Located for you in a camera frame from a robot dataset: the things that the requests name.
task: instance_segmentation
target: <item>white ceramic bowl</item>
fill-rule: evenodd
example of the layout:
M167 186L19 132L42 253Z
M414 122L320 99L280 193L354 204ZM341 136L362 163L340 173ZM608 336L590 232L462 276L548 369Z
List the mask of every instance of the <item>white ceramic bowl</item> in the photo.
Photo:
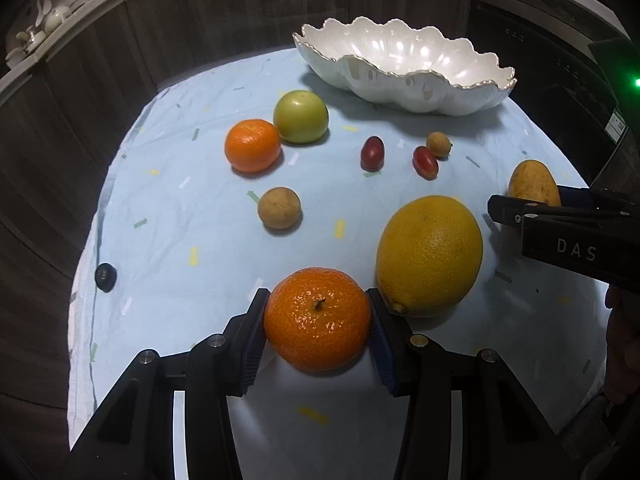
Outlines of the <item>white ceramic bowl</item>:
M448 40L435 27L402 20L384 25L363 16L293 34L299 53L324 81L378 104L410 112L467 115L502 102L516 84L512 67L493 52L478 54L467 38Z

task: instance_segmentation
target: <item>mandarin orange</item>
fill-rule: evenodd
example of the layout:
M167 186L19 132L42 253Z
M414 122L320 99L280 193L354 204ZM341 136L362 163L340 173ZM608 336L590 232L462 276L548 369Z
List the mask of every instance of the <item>mandarin orange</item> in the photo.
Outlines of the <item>mandarin orange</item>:
M243 173L266 170L277 160L280 150L280 134L263 119L240 121L226 134L226 160Z
M282 280L264 311L276 352L305 372L340 367L361 352L371 311L363 290L340 270L310 267Z

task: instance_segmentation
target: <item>light blue tablecloth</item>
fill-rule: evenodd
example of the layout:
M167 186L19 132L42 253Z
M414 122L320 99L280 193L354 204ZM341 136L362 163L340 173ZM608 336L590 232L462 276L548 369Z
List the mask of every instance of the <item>light blue tablecloth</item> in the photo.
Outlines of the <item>light blue tablecloth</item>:
M223 153L229 128L246 118L271 121L280 95L300 88L329 108L324 142L283 146L282 160L262 176L233 172ZM434 130L449 135L453 149L428 182L415 173L412 153ZM384 168L373 176L359 165L372 135L386 149ZM137 352L187 351L245 312L259 286L273 289L308 266L335 267L364 289L375 286L386 222L428 194L455 196L471 209L484 259L460 305L444 318L414 321L414 330L453 351L496 349L558 430L602 380L605 289L519 257L516 235L488 218L487 199L505 191L526 158L544 162L558 184L584 186L511 100L461 118L412 115L328 86L294 49L230 62L160 92L110 167L74 282L71 443ZM302 224L284 236L265 230L251 195L275 186L295 190L303 206ZM99 262L118 271L108 294L95 288ZM178 479L186 478L181 399ZM230 399L230 412L247 479L384 479L395 467L406 400L386 394L368 352L347 373L317 378L267 348L256 385Z

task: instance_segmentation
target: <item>scalloped bowl rim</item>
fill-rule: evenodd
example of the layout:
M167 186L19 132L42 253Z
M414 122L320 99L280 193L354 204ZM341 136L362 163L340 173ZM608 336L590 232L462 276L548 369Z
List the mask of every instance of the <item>scalloped bowl rim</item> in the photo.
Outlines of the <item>scalloped bowl rim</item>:
M322 52L320 52L318 49L316 49L316 47L314 47L312 44L310 44L308 41L304 41L305 40L305 29L307 27L310 27L310 28L320 32L320 31L322 31L324 29L324 27L326 26L326 24L328 22L337 22L337 23L340 23L341 25L344 25L345 27L349 27L350 25L353 25L356 22L356 20L367 21L367 22L369 22L372 25L375 25L377 27L384 27L385 25L388 25L391 22L399 22L399 23L402 23L408 30L412 30L414 32L421 32L421 31L426 30L426 29L436 30L440 34L442 39L447 41L447 42L459 41L459 40L466 41L469 44L469 46L471 47L471 50L473 51L473 53L476 54L477 56L482 56L482 54L493 54L495 56L495 65L498 68L506 68L506 69L510 68L511 69L511 75L507 78L507 84L505 86L503 86L503 87L498 85L498 83L495 82L493 79L487 79L487 80L484 80L484 81L479 81L479 82L473 83L471 85L461 85L461 84L458 84L458 83L452 83L451 81L449 81L449 79L447 79L447 77L444 74L438 72L437 70L432 70L432 69L413 70L412 72L407 72L405 74L397 74L395 72L387 72L386 70L382 70L379 66L375 65L374 63L372 63L369 59L366 59L365 57L362 57L362 56L358 56L357 54L345 54L344 56L340 56L337 59L335 57L327 57ZM399 18L393 18L391 20L388 20L388 22L386 22L386 23L376 23L373 20L371 20L370 18L367 18L366 16L358 16L351 23L343 23L340 20L336 20L335 18L327 18L326 20L324 20L324 23L322 24L321 28L315 28L313 25L309 25L308 23L305 23L302 26L302 36L300 36L297 32L294 32L292 36L293 36L293 41L295 43L298 43L298 44L300 44L302 46L305 46L305 47L313 50L316 54L318 54L318 56L322 57L324 60L338 62L338 61L340 61L342 59L357 59L359 61L363 61L364 63L366 63L367 65L369 65L373 69L375 69L377 72L379 72L381 74L384 74L384 75L391 76L391 77L409 78L409 77L412 77L412 76L415 76L415 75L421 75L421 74L434 75L434 76L437 76L437 77L441 78L442 80L446 81L453 88L462 88L464 90L477 88L479 86L493 85L498 90L503 91L503 90L510 89L518 81L518 79L515 77L516 71L512 66L500 67L500 64L499 64L500 63L500 59L498 58L498 55L495 52L483 52L481 54L480 52L477 52L474 49L473 43L471 43L471 41L468 38L456 38L455 40L450 40L449 38L445 38L444 37L443 33L440 31L440 29L438 27L433 27L433 25L428 25L427 27L423 27L423 28L411 28L411 27L409 27L409 25L407 25L403 20L400 20Z

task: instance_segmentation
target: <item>metal screw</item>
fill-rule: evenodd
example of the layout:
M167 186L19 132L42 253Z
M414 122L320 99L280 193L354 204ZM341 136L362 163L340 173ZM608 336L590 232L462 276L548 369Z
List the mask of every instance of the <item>metal screw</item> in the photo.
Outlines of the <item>metal screw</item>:
M490 348L485 348L480 352L480 357L487 361L488 363L495 363L500 360L500 356L498 352L495 350L491 350Z
M413 334L409 338L409 343L417 347L427 346L429 344L429 338L422 334Z
M143 365L148 365L156 358L156 353L153 350L143 350L138 354L138 361Z
M213 348L222 346L224 343L226 343L226 337L222 334L214 334L207 339L207 344Z

